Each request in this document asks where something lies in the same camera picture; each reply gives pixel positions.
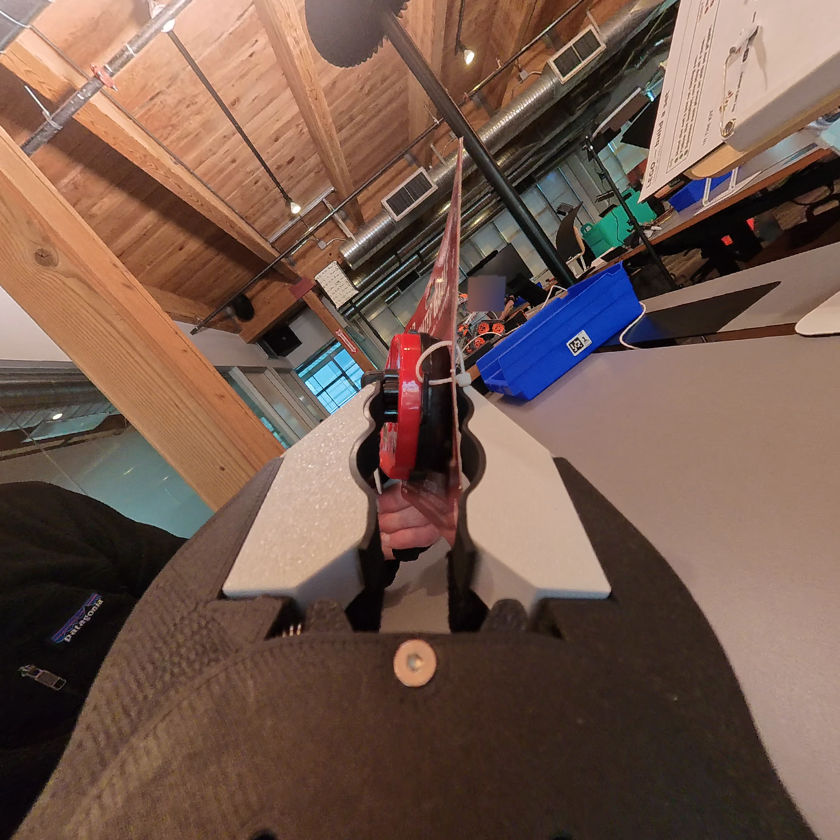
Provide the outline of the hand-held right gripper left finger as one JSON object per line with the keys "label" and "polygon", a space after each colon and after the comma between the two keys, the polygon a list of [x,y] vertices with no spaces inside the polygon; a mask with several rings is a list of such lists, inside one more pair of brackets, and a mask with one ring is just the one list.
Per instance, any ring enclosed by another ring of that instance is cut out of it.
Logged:
{"label": "hand-held right gripper left finger", "polygon": [[231,599],[354,599],[385,587],[377,529],[380,384],[368,384],[282,459],[224,583]]}

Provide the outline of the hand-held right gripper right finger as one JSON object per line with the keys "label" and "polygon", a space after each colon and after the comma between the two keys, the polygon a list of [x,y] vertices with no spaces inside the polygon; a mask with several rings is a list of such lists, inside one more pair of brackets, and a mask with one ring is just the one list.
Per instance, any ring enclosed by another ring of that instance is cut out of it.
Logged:
{"label": "hand-held right gripper right finger", "polygon": [[604,599],[611,586],[546,447],[472,387],[458,390],[468,488],[451,564],[481,601]]}

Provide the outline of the red tape measure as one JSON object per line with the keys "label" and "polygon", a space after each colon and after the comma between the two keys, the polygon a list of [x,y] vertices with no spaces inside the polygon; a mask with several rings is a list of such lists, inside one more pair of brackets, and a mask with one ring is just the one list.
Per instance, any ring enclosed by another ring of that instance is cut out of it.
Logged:
{"label": "red tape measure", "polygon": [[368,437],[360,452],[362,476],[369,484],[374,483],[373,456],[378,455],[379,468],[387,478],[417,486],[429,483],[444,494],[460,489],[455,385],[429,384],[453,374],[451,348],[426,357],[419,387],[406,386],[400,392],[397,381],[398,374],[413,368],[428,346],[450,340],[416,330],[398,333],[392,339],[385,369],[363,377],[364,385],[380,386],[371,414],[374,420],[384,422],[378,441],[373,435]]}

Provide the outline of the white zip tie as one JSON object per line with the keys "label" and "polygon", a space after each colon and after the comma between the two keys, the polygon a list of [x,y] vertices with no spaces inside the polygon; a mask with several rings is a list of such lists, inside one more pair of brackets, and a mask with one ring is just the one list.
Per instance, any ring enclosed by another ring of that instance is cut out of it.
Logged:
{"label": "white zip tie", "polygon": [[437,378],[429,381],[431,386],[434,385],[444,385],[447,383],[453,385],[460,385],[462,387],[471,385],[472,377],[470,373],[466,371],[466,363],[465,358],[463,355],[463,351],[460,348],[459,344],[456,341],[438,341],[436,343],[431,344],[428,346],[423,352],[420,353],[419,356],[415,359],[415,365],[413,368],[408,368],[407,371],[400,372],[398,374],[398,389],[401,392],[404,387],[414,387],[415,385],[419,387],[419,384],[423,381],[423,364],[429,355],[440,350],[444,347],[450,347],[455,351],[456,360],[454,364],[458,367],[460,372],[456,372],[451,374],[449,377],[446,378]]}

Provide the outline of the orange-wheeled toy robot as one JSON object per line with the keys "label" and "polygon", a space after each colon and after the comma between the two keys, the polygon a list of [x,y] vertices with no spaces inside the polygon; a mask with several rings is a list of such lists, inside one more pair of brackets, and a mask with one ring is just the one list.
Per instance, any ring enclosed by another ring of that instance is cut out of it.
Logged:
{"label": "orange-wheeled toy robot", "polygon": [[493,344],[527,321],[528,307],[524,299],[508,296],[499,311],[467,311],[467,295],[461,293],[456,324],[458,346],[467,353]]}

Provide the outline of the white paper chart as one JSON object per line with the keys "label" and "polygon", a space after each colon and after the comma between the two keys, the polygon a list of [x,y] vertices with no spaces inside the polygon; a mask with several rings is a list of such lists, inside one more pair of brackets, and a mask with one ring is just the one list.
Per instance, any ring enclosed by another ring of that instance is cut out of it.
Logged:
{"label": "white paper chart", "polygon": [[336,260],[323,267],[314,279],[337,309],[341,309],[359,293]]}

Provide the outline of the black computer monitor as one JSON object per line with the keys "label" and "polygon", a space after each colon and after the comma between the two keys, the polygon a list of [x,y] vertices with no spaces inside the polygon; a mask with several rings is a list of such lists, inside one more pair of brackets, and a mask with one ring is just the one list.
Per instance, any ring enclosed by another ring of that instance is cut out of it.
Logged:
{"label": "black computer monitor", "polygon": [[459,286],[462,291],[467,291],[467,282],[472,277],[504,277],[506,288],[510,289],[521,279],[530,281],[532,272],[514,245],[508,244],[505,248],[493,251],[466,275]]}

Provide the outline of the green plastic container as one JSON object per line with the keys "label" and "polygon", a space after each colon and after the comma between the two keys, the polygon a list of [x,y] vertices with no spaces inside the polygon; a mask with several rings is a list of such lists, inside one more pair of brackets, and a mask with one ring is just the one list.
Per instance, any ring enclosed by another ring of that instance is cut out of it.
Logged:
{"label": "green plastic container", "polygon": [[[632,193],[625,198],[639,224],[644,225],[655,221],[656,212],[646,201],[640,203],[637,200],[637,194]],[[581,226],[583,240],[596,257],[623,246],[627,237],[633,232],[634,227],[629,216],[620,205],[606,213],[598,223]]]}

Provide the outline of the white air vent grille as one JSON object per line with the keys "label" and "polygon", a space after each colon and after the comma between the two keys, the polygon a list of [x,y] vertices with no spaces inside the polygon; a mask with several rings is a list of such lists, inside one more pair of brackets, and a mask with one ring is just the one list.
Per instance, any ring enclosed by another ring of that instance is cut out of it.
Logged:
{"label": "white air vent grille", "polygon": [[601,31],[590,25],[549,59],[554,75],[566,83],[591,64],[606,49]]}
{"label": "white air vent grille", "polygon": [[394,191],[384,196],[381,204],[391,218],[398,222],[436,191],[437,185],[427,170],[419,167]]}

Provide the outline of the white rounded base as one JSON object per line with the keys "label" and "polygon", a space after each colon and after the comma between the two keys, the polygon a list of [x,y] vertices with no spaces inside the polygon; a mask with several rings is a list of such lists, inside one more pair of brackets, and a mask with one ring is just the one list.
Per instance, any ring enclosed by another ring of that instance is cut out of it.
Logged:
{"label": "white rounded base", "polygon": [[794,331],[807,338],[838,335],[839,304],[833,301],[825,301],[822,305],[804,315],[795,324]]}

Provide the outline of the black steel pole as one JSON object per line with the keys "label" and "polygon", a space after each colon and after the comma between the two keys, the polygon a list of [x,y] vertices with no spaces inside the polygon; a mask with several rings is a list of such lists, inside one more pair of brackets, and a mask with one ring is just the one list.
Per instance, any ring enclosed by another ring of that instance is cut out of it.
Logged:
{"label": "black steel pole", "polygon": [[440,111],[449,128],[456,131],[458,137],[464,141],[466,151],[471,160],[476,163],[480,172],[496,191],[517,222],[521,231],[538,252],[546,267],[552,271],[556,280],[562,280],[566,287],[574,284],[574,276],[562,261],[556,248],[540,227],[537,219],[531,214],[514,186],[509,182],[501,169],[495,163],[492,155],[471,128],[455,101],[449,96],[443,85],[436,78],[431,66],[423,57],[419,48],[414,44],[411,36],[400,24],[397,16],[388,7],[381,4],[378,11],[379,22],[387,38],[394,45],[396,51],[403,58],[408,69],[412,72],[421,87]]}

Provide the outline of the small blue plastic bin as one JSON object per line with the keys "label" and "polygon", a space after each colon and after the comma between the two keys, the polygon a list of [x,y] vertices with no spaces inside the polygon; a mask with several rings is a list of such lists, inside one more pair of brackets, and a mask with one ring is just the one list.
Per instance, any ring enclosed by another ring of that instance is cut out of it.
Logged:
{"label": "small blue plastic bin", "polygon": [[667,202],[678,213],[683,212],[688,207],[691,207],[702,200],[708,199],[709,195],[715,189],[717,189],[721,184],[729,183],[731,178],[732,172],[730,171],[725,175],[690,181],[677,192],[668,196]]}

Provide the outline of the white instruction board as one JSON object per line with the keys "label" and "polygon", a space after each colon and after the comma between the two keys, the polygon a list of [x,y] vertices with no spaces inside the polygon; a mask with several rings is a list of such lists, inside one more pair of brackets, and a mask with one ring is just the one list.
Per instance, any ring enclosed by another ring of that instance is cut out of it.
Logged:
{"label": "white instruction board", "polygon": [[647,157],[641,198],[727,142],[747,149],[792,120],[781,37],[793,2],[683,1]]}

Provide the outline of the wooden support post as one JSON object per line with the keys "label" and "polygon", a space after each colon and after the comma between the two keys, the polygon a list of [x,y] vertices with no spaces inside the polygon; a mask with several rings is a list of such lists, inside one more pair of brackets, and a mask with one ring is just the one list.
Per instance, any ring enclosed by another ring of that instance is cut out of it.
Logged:
{"label": "wooden support post", "polygon": [[1,131],[2,287],[213,510],[281,446]]}

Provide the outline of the silver ventilation duct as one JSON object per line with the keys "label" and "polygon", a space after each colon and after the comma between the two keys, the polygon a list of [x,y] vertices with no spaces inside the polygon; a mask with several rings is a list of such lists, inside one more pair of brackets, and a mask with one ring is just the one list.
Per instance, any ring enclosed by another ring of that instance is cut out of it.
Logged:
{"label": "silver ventilation duct", "polygon": [[[582,61],[568,77],[562,77],[553,69],[553,59],[547,62],[539,79],[527,90],[510,100],[509,104],[481,127],[477,134],[488,151],[495,153],[509,142],[523,134],[525,129],[557,102],[564,102],[578,90],[584,88],[590,77],[612,58],[620,48],[648,25],[668,2],[634,2],[625,6],[602,27],[593,24],[585,29],[561,52],[566,52],[582,40],[597,39],[598,49]],[[420,170],[405,186],[434,186],[416,199],[406,212],[396,217],[384,208],[369,223],[362,226],[355,239],[340,249],[344,262],[350,268],[358,268],[385,244],[401,233],[418,218],[421,211],[430,207],[431,200],[446,199],[455,176],[455,155],[452,154],[430,171]]]}

